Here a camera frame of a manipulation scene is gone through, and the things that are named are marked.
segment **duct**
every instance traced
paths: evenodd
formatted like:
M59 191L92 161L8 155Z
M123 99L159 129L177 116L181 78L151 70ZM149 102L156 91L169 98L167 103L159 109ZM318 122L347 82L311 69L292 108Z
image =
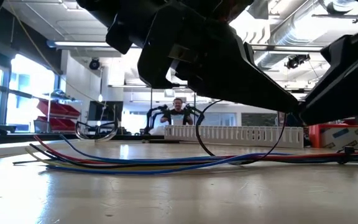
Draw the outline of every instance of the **duct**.
M343 24L340 19L312 17L313 14L327 14L330 7L345 14L349 9L351 10L350 7L354 6L354 2L355 0L309 0L274 32L269 44L308 45L332 29L330 27ZM256 52L255 63L260 68L268 70L286 57L287 55L284 54Z

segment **wire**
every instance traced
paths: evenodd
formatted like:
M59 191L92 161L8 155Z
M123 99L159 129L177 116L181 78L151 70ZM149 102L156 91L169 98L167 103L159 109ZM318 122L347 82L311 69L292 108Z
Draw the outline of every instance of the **wire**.
M204 151L206 153L208 153L208 155L210 156L215 156L215 154L213 154L203 143L203 140L201 139L201 136L200 136L200 124L201 122L203 122L204 119L201 119L204 117L204 114L205 114L205 111L207 111L210 107L212 107L213 105L215 105L216 103L219 103L221 102L222 100L218 100L218 101L215 101L213 103L211 103L210 105L208 105L201 113L200 113L200 116L198 117L197 119L197 123L196 123L196 137L197 137L197 140L198 140L198 143L200 144L200 146L204 149Z
M67 162L71 165L74 166L80 166L80 167L85 167L85 168L91 168L91 169L119 169L119 168L128 168L128 167L142 167L142 166L146 166L146 167L151 167L151 166L188 166L188 165L197 165L197 164L206 164L209 162L185 162L185 163L166 163L166 164L124 164L124 165L113 165L113 166L104 166L104 165L88 165L88 164L82 164L80 162L76 162L74 160L70 160L70 159L66 159L64 157L58 156L56 153L52 152L52 151L48 151L48 153L50 153L51 155L48 155L47 153L43 152L40 148L38 148L37 146L30 144L31 147L33 147L35 150L41 152L42 154L44 154L45 156L53 159L53 156L57 157L58 160L63 161L63 162Z
M281 133L280 133L280 136L278 137L277 139L277 142L274 144L274 146L271 148L271 150L269 150L269 152L266 152L266 154L252 162L247 162L247 163L244 163L244 164L252 164L252 163L255 163L255 162L258 162L260 161L261 159L265 159L270 153L273 152L273 150L276 148L276 146L278 145L278 143L280 142L282 136L283 136L283 133L284 133L284 130L285 130L285 123L287 122L287 114L284 114L284 120L283 120L283 128L281 129Z
M312 64L311 64L311 62L310 62L310 60L309 60L308 62L309 62L309 64L310 64L310 67L311 67L311 69L313 70L314 74L316 75L316 77L319 78L319 76L317 75L316 70L314 70L314 68L313 68L313 66L312 66Z
M84 156L88 156L87 154L79 151L78 149L76 149L70 142L68 142L69 146L79 152L80 154L84 155ZM264 155L263 153L256 153L254 154L256 156L262 156ZM294 154L288 154L288 153L270 153L269 158L271 159L316 159L316 158L321 158L321 157L341 157L341 156L345 156L345 154L343 153L325 153L325 154L306 154L306 155L294 155ZM187 158L175 158L175 159L138 159L138 160L128 160L128 159L111 159L114 160L114 163L117 164L127 164L128 161L131 161L132 163L136 163L136 162L144 162L144 163L158 163L158 162L191 162L191 161L205 161L205 160L219 160L219 159L227 159L227 158L232 158L232 157L236 157L236 156L201 156L201 157L187 157ZM102 161L108 161L109 158L103 158L103 157L99 157L102 158Z
M210 108L212 107L213 105L215 105L216 103L219 103L220 101L222 100L219 100L219 101L215 101L214 103L211 103L210 105L208 105L200 114L200 117L201 116L204 116L205 112ZM197 120L197 123L196 123L196 137L197 137L197 140L198 140L198 143L200 144L200 146L204 149L204 151L206 153L208 153L210 156L215 156L215 154L213 154L204 144L203 140L201 139L201 136L200 136L200 124L202 122L202 119L198 119ZM285 130L285 123L287 122L287 114L284 115L284 121L283 121L283 128L281 130L281 133L280 133L280 136L278 137L278 140L277 142L274 144L274 146L271 148L271 150L269 150L269 152L267 152L265 155L263 155L262 157L254 160L254 161L248 161L248 162L244 162L242 164L251 164L251 163L254 163L254 162L257 162L257 161L260 161L261 159L264 159L266 158L270 153L272 153L272 151L277 147L278 143L280 142L282 136L283 136L283 133L284 133L284 130Z

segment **cable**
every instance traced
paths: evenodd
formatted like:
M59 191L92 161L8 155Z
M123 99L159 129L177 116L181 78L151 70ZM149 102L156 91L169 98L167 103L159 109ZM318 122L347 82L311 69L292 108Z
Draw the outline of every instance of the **cable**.
M200 113L200 116L198 117L197 119L197 123L196 123L196 137L197 137L197 140L198 140L198 143L200 144L200 146L204 149L204 151L206 153L208 153L208 155L210 156L215 156L215 154L213 154L203 143L203 140L201 139L201 136L200 136L200 124L201 122L203 122L204 119L201 119L202 117L204 118L204 114L205 114L205 111L207 111L210 107L212 107L213 105L215 105L216 103L219 103L221 102L222 100L218 100L218 101L215 101L213 103L211 103L210 105L208 105L201 113Z
M283 120L283 128L281 129L281 133L280 133L280 136L278 137L278 140L277 142L274 144L274 146L271 148L271 150L269 150L269 152L266 152L266 154L252 162L247 162L247 163L244 163L244 164L253 164L255 162L258 162L260 161L261 159L265 159L270 153L273 152L273 150L276 148L276 146L278 145L278 143L280 142L282 136L283 136L283 133L284 133L284 130L285 130L285 123L287 122L287 114L284 114L284 120Z
M34 145L32 147L38 151L41 151ZM50 157L53 153L51 151L45 152L46 156ZM232 161L250 161L253 163L255 161L264 160L264 161L275 161L275 162L284 162L291 164L322 164L327 162L343 162L343 158L346 156L347 162L358 162L358 152L355 153L331 153L331 154L311 154L311 155L280 155L278 156L267 156L262 153L254 153L242 156L235 156L228 159L221 159L219 161L205 161L205 157L199 157L203 159L203 162L191 162L185 164L181 162L179 164L173 163L172 161L169 164L162 163L153 163L153 164L126 164L123 166L92 166L89 164L80 164L66 159L62 159L59 155L55 154L55 157L60 159L60 161L46 161L41 160L38 157L35 157L38 161L44 162L50 169L60 169L60 170L70 170L77 172L88 172L88 173L97 173L97 174L122 174L122 175L152 175L152 174L166 174L171 172L179 172L184 170L193 170L204 167L210 167L225 163L231 163Z
M63 157L58 156L57 154L55 154L52 151L49 151L49 153L52 155L48 155L47 153L43 152L40 148L38 148L37 146L30 144L31 147L33 147L35 150L41 152L42 154L44 154L45 156L53 159L52 156L55 156L58 158L58 160L63 161L63 162L67 162L69 164L72 164L74 166L80 166L80 167L85 167L85 168L91 168L91 169L119 169L119 168L128 168L128 167L141 167L141 166L188 166L188 165L197 165L197 164L206 164L209 162L184 162L184 163L166 163L166 164L124 164L124 165L112 165L112 166L106 166L106 165L88 165L88 164L82 164L80 162L76 162L74 160L70 160L70 159L66 159Z
M67 139L65 139L65 141L76 152L79 152L80 154L82 154L84 156L90 156L90 155L85 154L84 152L81 152L78 149L76 149ZM256 153L254 155L262 156L264 154L263 153L259 153L259 154ZM341 157L341 156L345 156L345 154L343 154L343 153L325 153L325 154L294 155L294 154L277 153L276 152L276 153L270 153L269 158L272 158L272 159L316 159L316 158L321 158L321 157ZM148 162L150 162L150 163L158 163L158 162L191 162L191 161L205 161L205 160L208 160L208 159L212 160L212 161L213 160L216 161L216 160L228 159L228 158L232 158L232 157L236 157L236 156L219 156L219 157L217 157L217 156L201 156L201 157L186 157L186 158L174 158L174 159L135 159L135 160L109 159L109 158L103 158L103 157L97 157L97 158L101 158L101 161L103 161L103 162L112 160L109 163L113 162L113 163L117 163L117 164L128 164L128 161L130 161L131 163L136 163L136 162L143 162L143 163L148 163Z
M211 103L210 105L208 105L200 114L200 117L201 116L204 116L205 112L210 108L212 107L213 105L215 105L216 103L219 103L220 101L222 100L219 100L219 101L215 101L214 103ZM201 139L201 136L200 136L200 124L202 122L202 119L198 119L197 120L197 123L196 123L196 137L197 137L197 140L198 140L198 143L200 144L200 146L204 149L204 151L206 153L208 153L210 156L215 156L215 154L213 154L204 144L203 140ZM264 159L266 156L268 156L270 153L272 153L272 151L276 148L276 146L278 145L278 143L280 142L282 136L283 136L283 133L284 133L284 130L285 130L285 123L287 122L287 114L284 115L284 121L283 121L283 128L281 130L281 133L280 133L280 136L278 137L278 140L277 142L274 144L274 146L271 148L271 150L269 150L269 152L267 152L264 156L254 160L254 161L249 161L249 162L244 162L242 164L251 164L251 163L254 163L254 162L257 162L261 159Z

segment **ceiling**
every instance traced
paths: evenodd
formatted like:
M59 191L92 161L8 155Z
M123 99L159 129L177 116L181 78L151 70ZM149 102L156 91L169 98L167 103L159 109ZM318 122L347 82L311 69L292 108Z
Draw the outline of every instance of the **ceiling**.
M269 16L268 20L262 21L268 26L264 30L263 41L270 37L270 32L274 32L279 24L281 24L288 16L291 16L305 0L269 0ZM97 21L90 13L78 7L75 0L6 0L4 7L12 12L11 7L17 13L19 18L26 24L33 27L36 31L43 34L50 40L76 40L90 42L104 42L107 28ZM253 21L239 21L239 27L236 27L237 33L240 34L241 29L249 29L245 24L259 23L260 19ZM329 29L321 37L310 42L311 45L324 46L339 38L344 34L354 34L358 32L358 24L353 24L349 19L342 20L348 23L348 26L336 26ZM140 50L131 49L128 55L124 56L126 63L126 83L140 84L142 83L137 73L136 64L140 55ZM111 63L111 57L117 57L117 52L106 49L73 49L71 54L76 57L82 64L86 64L91 57L101 57L102 63ZM278 62L273 68L265 72L271 76L276 82L289 87L312 87L313 82L318 79L329 68L325 59L320 54L310 54L311 60L300 65L298 68L288 70L285 66L285 59Z

